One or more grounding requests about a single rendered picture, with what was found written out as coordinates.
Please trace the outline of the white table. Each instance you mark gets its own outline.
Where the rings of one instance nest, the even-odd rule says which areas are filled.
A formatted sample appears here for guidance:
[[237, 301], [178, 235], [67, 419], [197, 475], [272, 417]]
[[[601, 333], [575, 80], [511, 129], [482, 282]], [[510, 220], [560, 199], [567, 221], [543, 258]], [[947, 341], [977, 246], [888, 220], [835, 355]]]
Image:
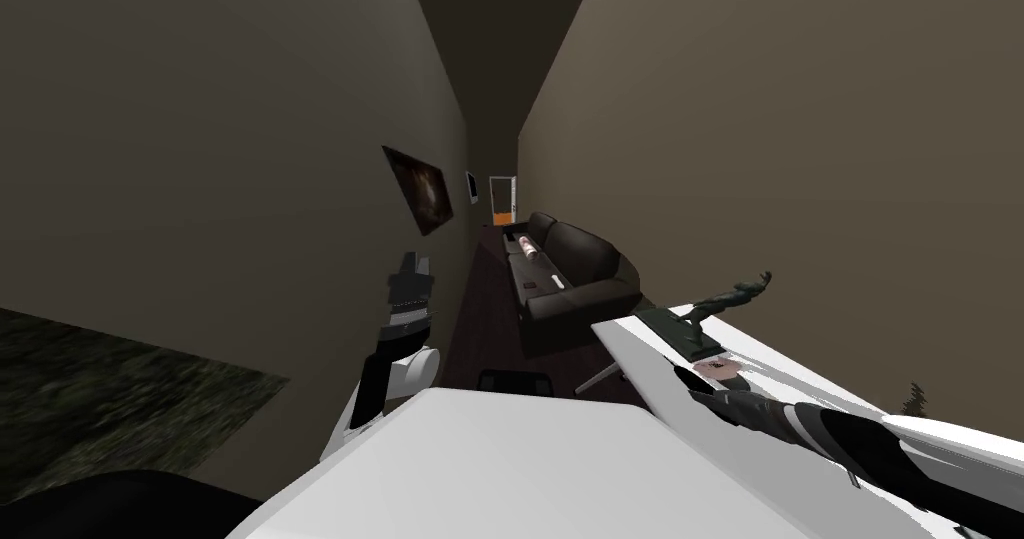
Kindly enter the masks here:
[[[928, 476], [1024, 513], [1024, 442], [930, 418], [889, 414], [829, 379], [713, 317], [703, 327], [741, 365], [739, 378], [774, 400], [800, 402], [878, 421]], [[727, 529], [751, 524], [791, 539], [990, 539], [854, 476], [803, 447], [728, 425], [693, 401], [674, 366], [679, 353], [637, 317], [593, 331], [652, 413], [723, 483], [698, 498], [720, 497]]]

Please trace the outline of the dark brown sofa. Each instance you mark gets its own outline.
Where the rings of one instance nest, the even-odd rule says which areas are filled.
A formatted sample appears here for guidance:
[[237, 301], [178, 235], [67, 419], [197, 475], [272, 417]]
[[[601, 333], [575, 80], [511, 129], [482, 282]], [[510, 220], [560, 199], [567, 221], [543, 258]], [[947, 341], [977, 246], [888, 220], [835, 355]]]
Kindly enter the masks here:
[[607, 240], [540, 212], [502, 229], [521, 349], [535, 359], [598, 341], [592, 326], [632, 314], [638, 271]]

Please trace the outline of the dark figure statue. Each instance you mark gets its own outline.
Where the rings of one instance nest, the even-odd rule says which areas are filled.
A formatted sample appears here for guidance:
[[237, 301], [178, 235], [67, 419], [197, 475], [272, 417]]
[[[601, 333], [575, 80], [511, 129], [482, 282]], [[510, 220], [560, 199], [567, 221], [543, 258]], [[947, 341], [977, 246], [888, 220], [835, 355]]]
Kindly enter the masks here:
[[773, 275], [765, 271], [759, 282], [741, 282], [731, 291], [694, 303], [685, 314], [670, 308], [639, 310], [636, 317], [687, 362], [695, 363], [724, 355], [726, 350], [703, 332], [702, 323], [722, 312], [751, 302], [770, 284]]

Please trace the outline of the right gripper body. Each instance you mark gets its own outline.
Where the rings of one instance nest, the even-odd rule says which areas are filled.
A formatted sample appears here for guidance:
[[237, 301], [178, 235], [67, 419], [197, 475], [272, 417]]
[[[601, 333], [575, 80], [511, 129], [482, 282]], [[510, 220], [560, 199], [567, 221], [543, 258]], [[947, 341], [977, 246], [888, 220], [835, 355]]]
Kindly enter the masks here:
[[762, 432], [791, 444], [791, 423], [785, 405], [752, 391], [718, 390], [705, 393], [689, 390], [690, 398], [707, 407], [723, 421]]

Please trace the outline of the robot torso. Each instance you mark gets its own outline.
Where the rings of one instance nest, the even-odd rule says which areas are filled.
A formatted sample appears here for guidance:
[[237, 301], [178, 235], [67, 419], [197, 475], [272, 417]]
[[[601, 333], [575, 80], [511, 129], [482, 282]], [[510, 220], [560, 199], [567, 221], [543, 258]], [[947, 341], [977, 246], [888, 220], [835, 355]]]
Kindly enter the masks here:
[[430, 388], [227, 539], [811, 539], [629, 405]]

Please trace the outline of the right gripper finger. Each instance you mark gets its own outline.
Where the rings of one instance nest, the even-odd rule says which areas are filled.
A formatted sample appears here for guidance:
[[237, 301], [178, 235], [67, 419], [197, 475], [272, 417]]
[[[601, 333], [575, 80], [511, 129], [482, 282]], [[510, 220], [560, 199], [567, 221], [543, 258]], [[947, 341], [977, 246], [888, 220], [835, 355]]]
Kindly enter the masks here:
[[701, 376], [682, 366], [673, 367], [676, 377], [687, 387], [693, 400], [713, 400], [716, 389]]

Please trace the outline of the dark framed wall picture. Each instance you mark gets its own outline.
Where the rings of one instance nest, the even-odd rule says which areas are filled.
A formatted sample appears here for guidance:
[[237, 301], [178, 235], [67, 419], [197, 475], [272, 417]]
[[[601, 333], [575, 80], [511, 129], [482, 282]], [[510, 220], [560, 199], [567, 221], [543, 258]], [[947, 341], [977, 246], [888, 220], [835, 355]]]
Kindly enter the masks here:
[[454, 216], [443, 172], [436, 166], [382, 146], [410, 212], [422, 236], [428, 236]]

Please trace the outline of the pink round object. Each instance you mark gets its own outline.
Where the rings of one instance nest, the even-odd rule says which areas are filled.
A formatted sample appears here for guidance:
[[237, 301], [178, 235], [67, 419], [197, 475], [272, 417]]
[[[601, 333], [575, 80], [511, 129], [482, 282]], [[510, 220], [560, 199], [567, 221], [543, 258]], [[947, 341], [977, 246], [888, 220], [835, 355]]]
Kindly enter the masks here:
[[693, 370], [699, 375], [716, 382], [728, 381], [739, 376], [741, 365], [733, 359], [718, 357], [693, 364]]

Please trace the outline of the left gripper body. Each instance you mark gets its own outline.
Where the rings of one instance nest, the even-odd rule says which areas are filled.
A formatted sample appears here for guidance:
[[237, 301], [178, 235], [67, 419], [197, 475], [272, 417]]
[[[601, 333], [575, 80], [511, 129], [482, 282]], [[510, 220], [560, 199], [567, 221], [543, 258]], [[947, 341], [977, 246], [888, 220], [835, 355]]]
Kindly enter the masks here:
[[425, 309], [429, 303], [434, 277], [418, 271], [398, 271], [388, 277], [388, 304], [392, 312]]

